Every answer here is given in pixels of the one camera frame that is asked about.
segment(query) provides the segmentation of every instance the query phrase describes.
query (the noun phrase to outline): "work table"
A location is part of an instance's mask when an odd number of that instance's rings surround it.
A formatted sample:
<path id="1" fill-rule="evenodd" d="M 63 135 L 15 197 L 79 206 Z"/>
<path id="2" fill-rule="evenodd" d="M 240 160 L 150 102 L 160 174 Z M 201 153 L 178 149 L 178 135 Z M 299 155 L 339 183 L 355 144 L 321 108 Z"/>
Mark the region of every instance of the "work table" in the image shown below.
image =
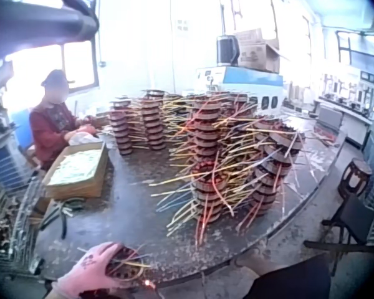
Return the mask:
<path id="1" fill-rule="evenodd" d="M 290 118 L 302 130 L 313 130 L 313 120 Z M 318 130 L 327 130 L 316 125 Z M 151 254 L 143 262 L 151 265 L 145 277 L 159 286 L 191 279 L 201 272 L 216 270 L 235 256 L 245 252 L 264 237 L 274 235 L 303 208 L 319 184 L 328 175 L 345 141 L 344 133 L 327 130 L 335 135 L 337 146 L 325 146 L 307 133 L 305 151 L 318 183 L 310 175 L 304 152 L 301 151 L 295 164 L 299 186 L 293 170 L 286 177 L 285 201 L 279 192 L 272 209 L 258 217 L 246 233 L 238 235 L 236 226 L 247 213 L 239 209 L 235 218 L 230 214 L 210 224 L 202 246 L 196 249 L 196 221 L 189 221 L 181 229 L 167 237 L 166 225 L 180 206 L 164 212 L 156 212 L 162 197 L 151 194 L 172 191 L 185 184 L 177 181 L 156 187 L 149 183 L 174 178 L 179 169 L 170 167 L 168 151 L 134 149 L 129 156 L 121 157 L 115 148 L 110 149 L 105 185 L 102 197 L 87 199 L 87 208 L 67 218 L 67 236 L 60 239 L 61 221 L 57 219 L 46 230 L 39 232 L 36 253 L 42 257 L 42 276 L 55 280 L 67 273 L 83 252 L 78 250 L 106 241 L 115 241 L 136 249 L 145 244 L 139 254 Z"/>

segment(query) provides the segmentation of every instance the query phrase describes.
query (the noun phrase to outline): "worker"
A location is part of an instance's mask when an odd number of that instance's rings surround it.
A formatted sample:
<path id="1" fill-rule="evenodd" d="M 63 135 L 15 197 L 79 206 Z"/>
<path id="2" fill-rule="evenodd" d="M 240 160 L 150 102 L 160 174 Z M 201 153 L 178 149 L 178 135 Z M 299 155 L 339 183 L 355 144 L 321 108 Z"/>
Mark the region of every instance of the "worker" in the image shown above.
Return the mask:
<path id="1" fill-rule="evenodd" d="M 86 291 L 130 287 L 130 284 L 105 274 L 109 261 L 121 248 L 122 245 L 114 242 L 92 247 L 69 273 L 52 284 L 53 289 L 46 299 L 77 299 Z"/>
<path id="2" fill-rule="evenodd" d="M 129 284 L 106 276 L 106 268 L 122 248 L 106 242 L 91 248 L 72 270 L 52 284 L 46 299 L 76 299 L 86 291 L 128 288 Z M 244 299 L 294 298 L 326 299 L 331 278 L 323 255 L 312 257 L 290 267 L 280 266 L 249 251 L 233 261 L 237 267 L 247 267 L 258 274 Z"/>
<path id="3" fill-rule="evenodd" d="M 52 163 L 69 145 L 77 132 L 95 133 L 92 125 L 83 125 L 65 105 L 69 94 L 69 82 L 62 70 L 53 70 L 42 82 L 44 96 L 29 116 L 36 157 L 42 170 L 49 170 Z"/>
<path id="4" fill-rule="evenodd" d="M 244 299 L 327 299 L 330 295 L 331 277 L 325 255 L 286 266 L 266 260 L 253 248 L 234 259 L 233 264 L 259 276 Z"/>

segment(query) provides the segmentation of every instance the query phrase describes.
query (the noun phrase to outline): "chair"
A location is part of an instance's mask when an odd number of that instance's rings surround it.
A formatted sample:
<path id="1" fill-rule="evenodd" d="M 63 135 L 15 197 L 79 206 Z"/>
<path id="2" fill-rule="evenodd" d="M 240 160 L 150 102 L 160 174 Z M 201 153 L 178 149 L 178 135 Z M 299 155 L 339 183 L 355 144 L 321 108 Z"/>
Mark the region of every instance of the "chair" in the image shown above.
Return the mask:
<path id="1" fill-rule="evenodd" d="M 337 265 L 343 254 L 349 252 L 369 252 L 374 254 L 374 210 L 366 207 L 358 197 L 351 195 L 338 208 L 330 220 L 323 220 L 323 226 L 327 226 L 326 233 L 320 241 L 305 240 L 308 248 L 335 252 L 335 260 L 331 275 L 337 271 Z M 325 236 L 333 227 L 339 227 L 338 243 L 324 242 Z M 345 229 L 348 232 L 347 242 L 344 243 Z"/>
<path id="2" fill-rule="evenodd" d="M 342 174 L 338 192 L 346 200 L 351 194 L 360 196 L 366 189 L 372 169 L 361 159 L 353 158 Z"/>

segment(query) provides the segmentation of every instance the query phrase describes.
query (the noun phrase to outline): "glove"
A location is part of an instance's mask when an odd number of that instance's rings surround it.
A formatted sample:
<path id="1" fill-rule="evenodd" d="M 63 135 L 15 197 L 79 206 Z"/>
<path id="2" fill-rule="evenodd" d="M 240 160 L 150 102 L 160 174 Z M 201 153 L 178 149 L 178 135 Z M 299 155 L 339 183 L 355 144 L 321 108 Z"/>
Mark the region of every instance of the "glove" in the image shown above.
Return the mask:
<path id="1" fill-rule="evenodd" d="M 84 126 L 81 126 L 79 129 L 77 129 L 78 132 L 86 132 L 86 133 L 89 133 L 91 135 L 94 135 L 96 134 L 96 129 L 92 126 L 92 125 L 84 125 Z"/>
<path id="2" fill-rule="evenodd" d="M 67 299 L 76 299 L 80 293 L 101 288 L 122 288 L 116 278 L 106 276 L 109 261 L 122 246 L 114 242 L 102 243 L 92 247 L 72 270 L 53 283 L 53 289 Z"/>

